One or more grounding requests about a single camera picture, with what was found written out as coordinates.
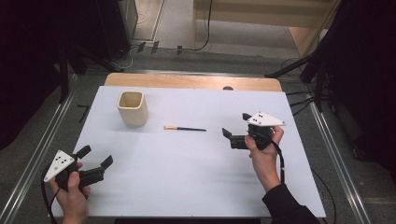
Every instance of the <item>white tabletop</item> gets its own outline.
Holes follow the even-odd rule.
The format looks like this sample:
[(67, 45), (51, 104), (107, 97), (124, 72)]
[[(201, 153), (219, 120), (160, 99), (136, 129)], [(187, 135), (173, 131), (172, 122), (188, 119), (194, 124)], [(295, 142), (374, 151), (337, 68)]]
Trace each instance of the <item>white tabletop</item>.
[[(148, 122), (126, 126), (117, 109), (122, 91), (142, 91)], [(284, 92), (100, 87), (75, 152), (90, 145), (83, 170), (107, 156), (105, 180), (91, 186), (92, 217), (269, 217), (262, 185), (248, 150), (231, 149), (221, 128), (245, 135), (242, 113), (262, 111), (286, 121), (280, 143), (291, 193), (317, 217), (325, 217)], [(164, 125), (207, 132), (164, 130)], [(53, 214), (62, 216), (54, 203)]]

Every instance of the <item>beige cup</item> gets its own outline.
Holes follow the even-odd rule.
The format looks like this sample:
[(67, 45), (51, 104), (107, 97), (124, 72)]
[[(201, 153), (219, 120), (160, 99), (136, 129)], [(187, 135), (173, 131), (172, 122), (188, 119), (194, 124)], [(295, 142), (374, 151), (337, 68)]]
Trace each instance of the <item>beige cup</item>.
[(120, 94), (117, 108), (128, 126), (144, 125), (148, 120), (145, 94), (140, 91), (124, 91)]

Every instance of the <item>black sleeve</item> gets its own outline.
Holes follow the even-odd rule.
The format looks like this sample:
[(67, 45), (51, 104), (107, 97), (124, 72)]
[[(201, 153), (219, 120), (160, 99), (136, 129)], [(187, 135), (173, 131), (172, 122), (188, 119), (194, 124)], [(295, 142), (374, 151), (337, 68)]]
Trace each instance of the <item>black sleeve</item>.
[(277, 223), (319, 223), (311, 211), (300, 205), (285, 184), (274, 187), (262, 198), (267, 205), (274, 224)]

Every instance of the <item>hand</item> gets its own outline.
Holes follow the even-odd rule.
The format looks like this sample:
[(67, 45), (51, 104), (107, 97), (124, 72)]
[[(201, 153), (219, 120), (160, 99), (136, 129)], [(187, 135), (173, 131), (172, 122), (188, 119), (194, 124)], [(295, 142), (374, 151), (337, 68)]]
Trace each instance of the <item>hand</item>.
[[(274, 135), (272, 139), (279, 145), (283, 136), (283, 130), (278, 126), (275, 126), (273, 130)], [(254, 171), (265, 191), (268, 192), (270, 189), (280, 185), (280, 180), (276, 172), (277, 152), (274, 145), (270, 144), (264, 150), (259, 150), (256, 142), (250, 135), (245, 136), (245, 142), (247, 148), (250, 150), (249, 157), (252, 159)]]
[[(81, 168), (82, 163), (78, 162), (77, 166), (78, 169)], [(88, 217), (88, 205), (84, 195), (89, 195), (91, 189), (89, 187), (84, 187), (82, 190), (84, 194), (82, 194), (78, 189), (79, 181), (78, 172), (71, 173), (67, 182), (68, 192), (60, 189), (56, 195), (59, 205), (64, 211), (63, 224), (82, 224), (85, 223), (85, 220)], [(49, 181), (49, 184), (53, 192), (56, 193), (59, 187), (55, 182), (55, 177)]]

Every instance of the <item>person's left hand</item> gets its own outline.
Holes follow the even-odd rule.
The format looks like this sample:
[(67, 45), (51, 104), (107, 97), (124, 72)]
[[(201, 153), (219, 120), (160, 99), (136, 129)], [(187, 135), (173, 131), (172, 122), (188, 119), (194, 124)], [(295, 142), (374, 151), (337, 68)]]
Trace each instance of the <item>person's left hand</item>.
[[(77, 163), (78, 169), (82, 167), (82, 163)], [(55, 177), (53, 177), (49, 184), (54, 193), (56, 193), (59, 189), (56, 198), (58, 200), (59, 205), (62, 207), (64, 211), (64, 219), (63, 224), (65, 223), (85, 223), (85, 220), (88, 217), (89, 209), (87, 205), (87, 200), (84, 195), (90, 194), (90, 187), (84, 187), (83, 193), (78, 189), (79, 184), (79, 174), (78, 172), (73, 172), (70, 174), (67, 187), (68, 192), (59, 189), (58, 184), (55, 182)]]

